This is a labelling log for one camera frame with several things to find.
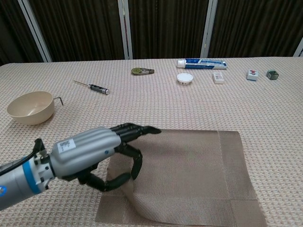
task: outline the qr code label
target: qr code label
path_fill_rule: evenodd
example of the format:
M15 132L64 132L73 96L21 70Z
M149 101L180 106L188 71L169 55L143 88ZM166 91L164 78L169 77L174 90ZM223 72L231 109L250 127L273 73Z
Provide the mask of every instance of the qr code label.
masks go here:
M60 142L57 145L58 145L59 153L76 148L76 145L75 145L75 142L73 139Z

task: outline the blue toothpaste tube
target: blue toothpaste tube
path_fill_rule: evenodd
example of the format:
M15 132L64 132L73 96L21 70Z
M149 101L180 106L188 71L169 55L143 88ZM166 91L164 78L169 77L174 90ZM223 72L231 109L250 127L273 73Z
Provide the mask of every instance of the blue toothpaste tube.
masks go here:
M184 58L178 59L178 68L185 69L211 69L225 70L227 65L224 61L202 59L202 58Z

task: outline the gray robot arm casing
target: gray robot arm casing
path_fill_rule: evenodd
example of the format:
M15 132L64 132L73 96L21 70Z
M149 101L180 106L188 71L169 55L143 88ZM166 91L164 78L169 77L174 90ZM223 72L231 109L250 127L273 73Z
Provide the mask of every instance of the gray robot arm casing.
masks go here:
M50 154L55 176L62 179L99 163L113 155L120 144L120 136L103 127L59 141Z

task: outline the robotic hand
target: robotic hand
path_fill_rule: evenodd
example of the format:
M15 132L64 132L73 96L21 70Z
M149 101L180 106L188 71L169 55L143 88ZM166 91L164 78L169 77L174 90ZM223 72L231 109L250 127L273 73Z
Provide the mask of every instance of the robotic hand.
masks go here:
M55 177L67 181L77 178L80 184L102 192L116 189L130 178L136 179L142 154L127 143L148 133L158 134L161 130L132 123L111 129L95 128L55 143L50 154L46 153L42 140L36 139L29 156L0 166L0 210L47 190ZM130 173L107 182L91 173L99 162L116 152L133 158Z

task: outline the metal hook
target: metal hook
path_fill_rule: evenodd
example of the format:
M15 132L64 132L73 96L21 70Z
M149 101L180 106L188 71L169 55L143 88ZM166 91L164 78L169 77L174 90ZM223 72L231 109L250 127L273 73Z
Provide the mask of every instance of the metal hook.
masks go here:
M60 101L61 101L61 104L63 105L63 102L62 102L62 99L61 99L61 97L59 97L59 96L58 96L58 97L56 97L56 98L54 98L54 99L58 99L58 98L60 99Z

